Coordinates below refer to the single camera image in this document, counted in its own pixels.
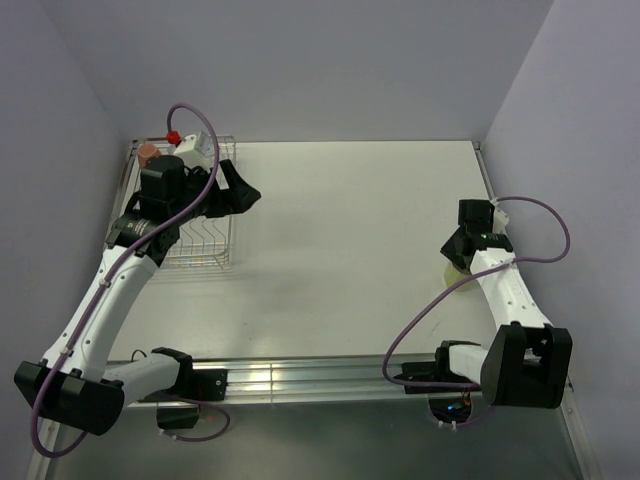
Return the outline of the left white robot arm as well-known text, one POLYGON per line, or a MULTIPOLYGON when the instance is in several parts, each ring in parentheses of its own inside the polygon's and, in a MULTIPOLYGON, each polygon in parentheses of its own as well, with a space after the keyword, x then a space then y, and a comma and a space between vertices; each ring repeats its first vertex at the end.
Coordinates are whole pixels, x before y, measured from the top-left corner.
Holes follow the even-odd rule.
POLYGON ((261 197, 229 159, 218 165, 226 185, 210 171, 188 167, 174 155, 150 160, 139 188, 113 223, 98 271, 56 342, 36 362, 22 362, 14 382, 32 409, 31 425, 49 419, 92 435, 106 433, 123 408, 156 394, 183 399, 195 390, 193 359, 167 347, 109 369, 114 341, 146 283, 199 217, 247 212, 261 197))

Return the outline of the yellow translucent cup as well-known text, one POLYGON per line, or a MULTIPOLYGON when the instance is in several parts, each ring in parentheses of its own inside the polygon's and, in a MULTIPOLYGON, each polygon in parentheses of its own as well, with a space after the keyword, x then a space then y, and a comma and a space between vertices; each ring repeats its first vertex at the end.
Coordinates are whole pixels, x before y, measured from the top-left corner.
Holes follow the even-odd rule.
POLYGON ((466 283, 464 283, 463 285, 459 286, 456 289, 457 292, 465 292, 465 291, 474 290, 477 288, 477 281, 474 279, 471 279, 471 274, 469 272, 458 269, 452 263, 448 263, 446 265, 443 273, 443 280, 447 288, 463 280, 466 280, 466 283))

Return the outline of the orange ceramic mug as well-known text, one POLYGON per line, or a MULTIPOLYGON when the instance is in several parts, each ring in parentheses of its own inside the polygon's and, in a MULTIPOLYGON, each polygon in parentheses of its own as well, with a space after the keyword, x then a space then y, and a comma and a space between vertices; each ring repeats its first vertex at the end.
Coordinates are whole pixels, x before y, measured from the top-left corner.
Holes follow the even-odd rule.
POLYGON ((160 155, 160 150, 154 144, 144 143, 139 145, 136 153, 139 168, 145 168, 151 159, 159 157, 160 155))

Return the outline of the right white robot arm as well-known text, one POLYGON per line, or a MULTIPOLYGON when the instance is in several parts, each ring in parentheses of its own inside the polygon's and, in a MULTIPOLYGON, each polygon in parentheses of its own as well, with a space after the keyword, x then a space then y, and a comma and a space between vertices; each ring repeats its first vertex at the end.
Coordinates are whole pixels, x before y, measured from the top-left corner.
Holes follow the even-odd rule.
POLYGON ((480 389, 492 406, 555 409, 562 401, 573 341, 553 326, 530 294, 494 201, 463 199, 458 227, 441 248, 451 267, 478 283, 496 325, 488 348, 445 340, 436 351, 435 383, 480 389))

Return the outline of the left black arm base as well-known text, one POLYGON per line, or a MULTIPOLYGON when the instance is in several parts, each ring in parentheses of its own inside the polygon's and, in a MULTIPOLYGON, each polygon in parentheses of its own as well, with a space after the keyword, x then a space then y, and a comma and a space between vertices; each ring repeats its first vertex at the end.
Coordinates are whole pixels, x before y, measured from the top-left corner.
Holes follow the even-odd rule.
POLYGON ((180 436, 183 431, 196 426, 205 410, 212 410, 213 404, 225 399, 227 385, 226 369, 195 369, 178 386, 160 390, 145 400, 183 403, 183 406, 156 407, 156 423, 159 429, 180 436))

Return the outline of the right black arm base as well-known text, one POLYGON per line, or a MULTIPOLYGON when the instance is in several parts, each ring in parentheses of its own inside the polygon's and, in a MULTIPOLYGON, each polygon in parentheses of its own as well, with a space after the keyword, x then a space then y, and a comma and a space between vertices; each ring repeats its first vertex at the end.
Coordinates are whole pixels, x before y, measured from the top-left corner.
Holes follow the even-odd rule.
MULTIPOLYGON (((419 383, 435 383, 431 387, 405 386, 404 391, 408 395, 444 393, 446 389, 443 383, 456 385, 469 383, 465 377, 458 376, 437 366, 435 361, 406 362, 401 365, 401 373, 394 376, 396 380, 419 383)), ((429 407, 432 415, 447 424, 465 423, 472 414, 472 392, 478 391, 477 387, 458 390, 453 397, 438 397, 429 399, 429 407)))

